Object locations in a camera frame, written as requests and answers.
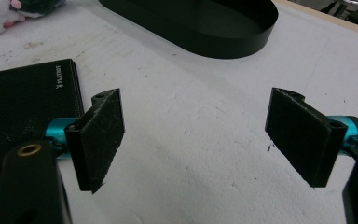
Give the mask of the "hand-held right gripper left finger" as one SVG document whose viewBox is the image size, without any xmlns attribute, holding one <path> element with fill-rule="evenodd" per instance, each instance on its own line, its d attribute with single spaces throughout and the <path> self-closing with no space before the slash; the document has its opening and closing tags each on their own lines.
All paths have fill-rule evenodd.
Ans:
<svg viewBox="0 0 358 224">
<path fill-rule="evenodd" d="M 45 137 L 60 158 L 72 159 L 79 188 L 95 193 L 103 185 L 122 142 L 125 125 L 120 89 L 100 92 L 80 118 L 53 119 Z"/>
</svg>

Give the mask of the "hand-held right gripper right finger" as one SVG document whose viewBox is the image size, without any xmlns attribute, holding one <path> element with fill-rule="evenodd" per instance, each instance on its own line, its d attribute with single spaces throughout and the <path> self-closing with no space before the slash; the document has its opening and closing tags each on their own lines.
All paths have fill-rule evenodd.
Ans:
<svg viewBox="0 0 358 224">
<path fill-rule="evenodd" d="M 358 127 L 349 116 L 326 116 L 297 92 L 271 90 L 265 131 L 313 188 L 324 188 L 338 155 L 358 155 Z"/>
</svg>

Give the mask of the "black flat box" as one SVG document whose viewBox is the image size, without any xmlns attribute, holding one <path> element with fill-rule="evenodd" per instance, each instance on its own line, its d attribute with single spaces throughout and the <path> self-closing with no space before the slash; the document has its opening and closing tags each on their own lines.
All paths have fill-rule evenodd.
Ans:
<svg viewBox="0 0 358 224">
<path fill-rule="evenodd" d="M 73 60 L 0 71 L 0 163 L 13 147 L 43 139 L 53 119 L 83 114 Z"/>
</svg>

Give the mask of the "black oval tray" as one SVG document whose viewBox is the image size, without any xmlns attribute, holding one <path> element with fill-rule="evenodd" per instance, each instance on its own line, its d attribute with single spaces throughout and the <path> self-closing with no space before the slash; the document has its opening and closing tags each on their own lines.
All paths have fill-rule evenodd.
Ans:
<svg viewBox="0 0 358 224">
<path fill-rule="evenodd" d="M 98 0 L 192 53 L 238 59 L 265 47 L 279 17 L 271 0 Z"/>
</svg>

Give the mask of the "white plush toy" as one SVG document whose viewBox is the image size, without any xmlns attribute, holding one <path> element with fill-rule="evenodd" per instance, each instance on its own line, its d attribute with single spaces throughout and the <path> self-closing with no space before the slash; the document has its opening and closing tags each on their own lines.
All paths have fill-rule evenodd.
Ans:
<svg viewBox="0 0 358 224">
<path fill-rule="evenodd" d="M 0 34 L 27 18 L 40 18 L 63 6 L 66 0 L 0 0 Z"/>
</svg>

